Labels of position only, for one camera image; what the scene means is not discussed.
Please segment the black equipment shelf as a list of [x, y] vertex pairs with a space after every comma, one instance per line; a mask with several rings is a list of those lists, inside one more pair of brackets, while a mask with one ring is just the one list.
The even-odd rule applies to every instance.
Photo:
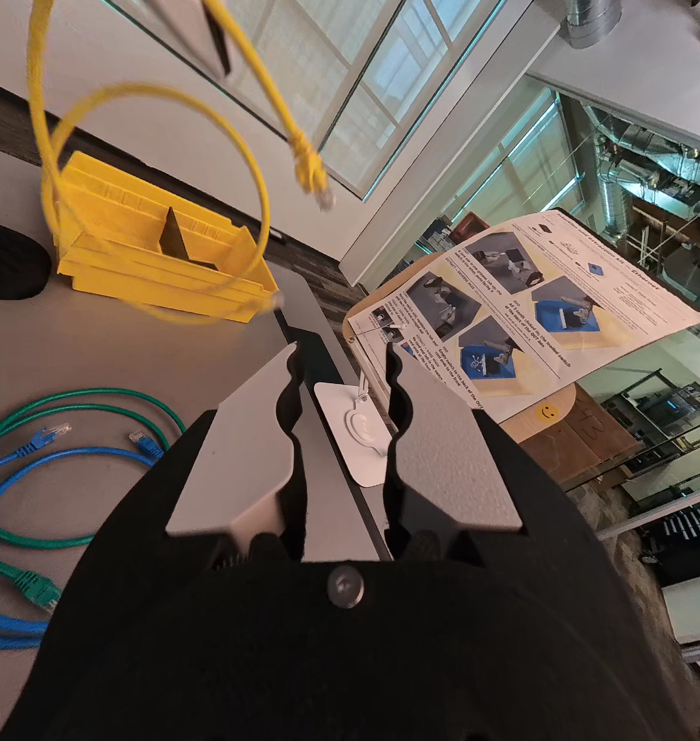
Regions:
[[[700, 382], [672, 381], [661, 368], [602, 403], [639, 445], [600, 475], [627, 497], [628, 517], [700, 494]], [[636, 528], [640, 559], [662, 588], [700, 578], [700, 502]]]

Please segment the silver ventilation duct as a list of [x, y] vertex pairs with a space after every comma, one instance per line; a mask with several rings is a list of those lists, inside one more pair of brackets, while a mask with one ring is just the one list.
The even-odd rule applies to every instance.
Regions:
[[[570, 45], [585, 49], [608, 35], [622, 17], [620, 1], [565, 1]], [[700, 186], [700, 150], [581, 103], [595, 132], [616, 146], [641, 155], [678, 178]]]

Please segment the white stand base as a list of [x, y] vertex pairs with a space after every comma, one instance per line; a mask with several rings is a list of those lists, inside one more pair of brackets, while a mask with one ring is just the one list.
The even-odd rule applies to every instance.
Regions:
[[320, 410], [351, 478], [363, 488], [381, 486], [392, 435], [378, 412], [364, 374], [359, 384], [317, 382]]

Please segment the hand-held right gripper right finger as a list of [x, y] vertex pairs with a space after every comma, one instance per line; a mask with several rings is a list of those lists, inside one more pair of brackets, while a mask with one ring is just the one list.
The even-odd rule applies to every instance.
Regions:
[[389, 531], [521, 531], [474, 411], [399, 345], [386, 346], [389, 416], [383, 501]]

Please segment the printed instruction sheet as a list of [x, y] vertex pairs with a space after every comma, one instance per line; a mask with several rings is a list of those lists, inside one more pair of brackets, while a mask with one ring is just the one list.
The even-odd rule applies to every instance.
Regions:
[[485, 230], [382, 292], [347, 318], [382, 384], [386, 346], [398, 345], [497, 422], [700, 324], [700, 310], [560, 209]]

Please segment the yellow plastic bin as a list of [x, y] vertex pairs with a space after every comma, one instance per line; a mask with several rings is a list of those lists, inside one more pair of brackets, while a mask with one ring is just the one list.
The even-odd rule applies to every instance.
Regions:
[[256, 243], [247, 227], [76, 152], [61, 173], [68, 206], [47, 176], [42, 206], [58, 218], [57, 271], [74, 290], [148, 309], [249, 322], [281, 307], [265, 260], [251, 270]]

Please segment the large cardboard box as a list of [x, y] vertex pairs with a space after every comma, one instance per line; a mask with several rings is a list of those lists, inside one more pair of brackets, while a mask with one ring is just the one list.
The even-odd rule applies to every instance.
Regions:
[[579, 384], [575, 388], [575, 401], [562, 421], [520, 442], [564, 491], [624, 464], [645, 448]]

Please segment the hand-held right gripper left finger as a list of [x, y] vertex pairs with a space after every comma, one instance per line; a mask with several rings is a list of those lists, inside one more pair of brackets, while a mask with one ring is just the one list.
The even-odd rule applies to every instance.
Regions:
[[308, 491], [300, 441], [304, 367], [290, 343], [220, 403], [170, 515], [169, 536], [225, 535], [241, 555], [262, 533], [305, 553]]

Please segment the black round textured pad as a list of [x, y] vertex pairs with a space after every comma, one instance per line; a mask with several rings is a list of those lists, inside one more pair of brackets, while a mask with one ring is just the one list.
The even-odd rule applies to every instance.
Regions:
[[40, 294], [49, 281], [52, 259], [31, 237], [0, 225], [0, 301]]

